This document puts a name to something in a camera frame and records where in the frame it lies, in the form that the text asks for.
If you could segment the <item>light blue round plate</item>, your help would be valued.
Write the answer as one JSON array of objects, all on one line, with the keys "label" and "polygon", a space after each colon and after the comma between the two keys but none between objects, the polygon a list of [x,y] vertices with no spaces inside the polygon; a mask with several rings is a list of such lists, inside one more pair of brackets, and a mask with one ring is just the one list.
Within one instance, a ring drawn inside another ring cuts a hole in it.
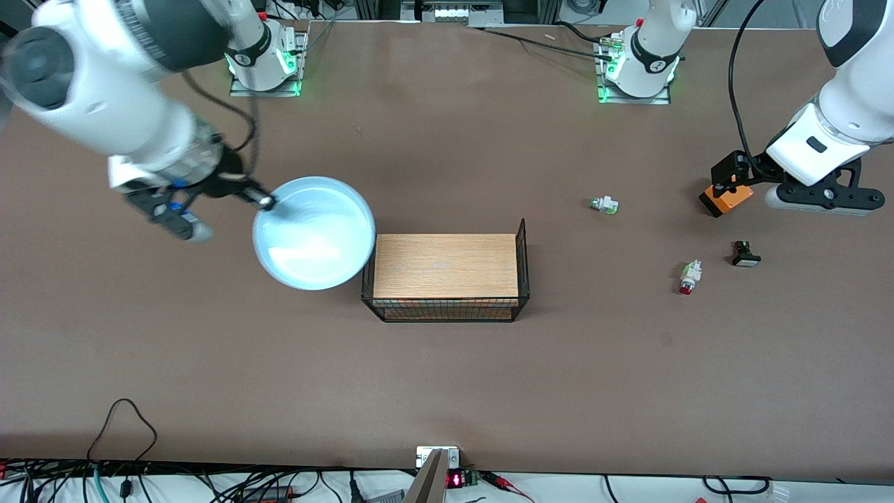
[{"label": "light blue round plate", "polygon": [[376,244],[367,201],[345,182],[306,176],[276,188],[271,210],[256,213],[252,242],[259,263],[291,289],[332,289],[355,277]]}]

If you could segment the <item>wooden board in basket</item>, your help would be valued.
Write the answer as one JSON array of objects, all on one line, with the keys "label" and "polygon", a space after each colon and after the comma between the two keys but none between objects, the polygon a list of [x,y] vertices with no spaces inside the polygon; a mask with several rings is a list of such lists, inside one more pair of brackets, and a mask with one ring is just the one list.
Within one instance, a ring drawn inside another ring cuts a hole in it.
[{"label": "wooden board in basket", "polygon": [[513,233],[380,233],[372,296],[513,298],[517,266]]}]

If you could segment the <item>small silver mounting box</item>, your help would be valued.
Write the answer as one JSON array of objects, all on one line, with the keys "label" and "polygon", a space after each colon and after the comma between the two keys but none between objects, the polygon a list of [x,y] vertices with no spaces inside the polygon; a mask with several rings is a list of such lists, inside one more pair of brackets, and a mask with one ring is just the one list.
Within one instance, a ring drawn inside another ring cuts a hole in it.
[{"label": "small silver mounting box", "polygon": [[428,456],[431,455],[431,452],[434,452],[434,450],[444,450],[446,452],[450,470],[457,470],[460,468],[460,449],[456,446],[418,446],[418,448],[416,448],[415,468],[421,469],[425,462],[427,462]]}]

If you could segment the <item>grey metal bar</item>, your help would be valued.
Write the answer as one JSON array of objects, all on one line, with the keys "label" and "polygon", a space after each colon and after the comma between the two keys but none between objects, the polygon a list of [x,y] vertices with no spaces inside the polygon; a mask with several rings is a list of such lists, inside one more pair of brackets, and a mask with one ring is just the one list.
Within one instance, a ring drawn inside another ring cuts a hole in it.
[{"label": "grey metal bar", "polygon": [[406,491],[402,503],[444,503],[445,484],[450,470],[449,449],[432,449]]}]

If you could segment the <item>red test lead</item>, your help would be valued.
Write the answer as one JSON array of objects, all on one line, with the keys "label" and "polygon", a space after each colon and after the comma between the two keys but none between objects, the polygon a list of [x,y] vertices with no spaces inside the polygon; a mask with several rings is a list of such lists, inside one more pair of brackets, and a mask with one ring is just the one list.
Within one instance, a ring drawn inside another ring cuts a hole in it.
[{"label": "red test lead", "polygon": [[528,496],[521,490],[518,490],[510,481],[501,477],[494,472],[481,472],[480,477],[486,483],[492,485],[498,490],[504,491],[505,493],[510,493],[514,495],[518,495],[518,497],[523,497],[529,503],[536,503],[536,500],[532,499],[532,497]]}]

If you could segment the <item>orange button enclosure box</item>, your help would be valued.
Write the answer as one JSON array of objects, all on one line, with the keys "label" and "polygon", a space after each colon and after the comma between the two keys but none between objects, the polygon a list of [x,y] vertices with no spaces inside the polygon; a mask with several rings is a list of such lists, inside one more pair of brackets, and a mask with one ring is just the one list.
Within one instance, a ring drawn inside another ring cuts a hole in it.
[{"label": "orange button enclosure box", "polygon": [[748,186],[733,187],[722,194],[719,193],[719,188],[722,186],[716,184],[709,186],[698,197],[703,207],[715,219],[728,214],[754,195],[754,191]]}]

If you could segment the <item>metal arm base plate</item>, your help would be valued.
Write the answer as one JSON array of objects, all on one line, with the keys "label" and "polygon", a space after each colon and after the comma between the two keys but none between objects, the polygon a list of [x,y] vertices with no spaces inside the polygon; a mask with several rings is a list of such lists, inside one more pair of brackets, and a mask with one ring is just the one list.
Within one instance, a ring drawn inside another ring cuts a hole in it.
[{"label": "metal arm base plate", "polygon": [[232,96],[299,96],[302,89],[307,49],[307,33],[279,25],[271,48],[252,67],[239,66],[226,57],[232,74]]},{"label": "metal arm base plate", "polygon": [[601,103],[666,105],[671,101],[668,86],[680,63],[679,54],[649,53],[639,46],[636,32],[636,26],[617,32],[624,39],[624,48],[616,57],[599,54],[598,43],[594,43],[597,91]]}]

